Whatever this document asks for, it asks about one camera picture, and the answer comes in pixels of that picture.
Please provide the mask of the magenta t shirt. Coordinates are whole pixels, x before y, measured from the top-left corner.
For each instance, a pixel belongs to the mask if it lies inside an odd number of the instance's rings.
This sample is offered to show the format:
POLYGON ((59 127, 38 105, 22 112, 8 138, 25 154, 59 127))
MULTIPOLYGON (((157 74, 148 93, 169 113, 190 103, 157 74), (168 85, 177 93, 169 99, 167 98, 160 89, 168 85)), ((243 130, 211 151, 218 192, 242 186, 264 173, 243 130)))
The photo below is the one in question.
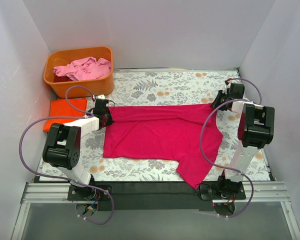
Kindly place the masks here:
POLYGON ((176 171, 197 189, 223 140, 209 104, 118 106, 105 130, 103 157, 177 161, 176 171))

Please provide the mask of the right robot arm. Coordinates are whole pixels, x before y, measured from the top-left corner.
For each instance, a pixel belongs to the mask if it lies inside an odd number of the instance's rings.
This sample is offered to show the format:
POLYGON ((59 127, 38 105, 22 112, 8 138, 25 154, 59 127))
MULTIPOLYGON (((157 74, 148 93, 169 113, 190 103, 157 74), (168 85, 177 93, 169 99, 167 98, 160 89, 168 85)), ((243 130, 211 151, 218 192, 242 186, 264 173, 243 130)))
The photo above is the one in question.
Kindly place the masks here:
POLYGON ((245 86, 225 81, 225 89, 219 90, 210 105, 213 109, 229 110, 240 115, 237 130, 238 145, 229 166, 217 179, 217 195, 222 199, 233 198, 243 189, 243 173, 254 156, 269 145, 274 138, 275 108, 250 101, 243 101, 245 86))

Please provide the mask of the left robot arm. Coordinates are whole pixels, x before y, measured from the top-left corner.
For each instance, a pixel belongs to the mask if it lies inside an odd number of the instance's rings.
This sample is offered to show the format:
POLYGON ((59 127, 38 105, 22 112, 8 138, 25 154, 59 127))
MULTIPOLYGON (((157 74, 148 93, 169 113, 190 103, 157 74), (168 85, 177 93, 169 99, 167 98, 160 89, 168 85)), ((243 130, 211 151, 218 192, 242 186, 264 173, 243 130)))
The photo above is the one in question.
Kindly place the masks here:
POLYGON ((42 159, 59 169, 73 185, 80 187, 79 194, 85 200, 96 196, 91 184, 92 175, 80 160, 81 138, 114 123, 108 99, 97 98, 88 116, 65 124, 53 123, 47 134, 42 159))

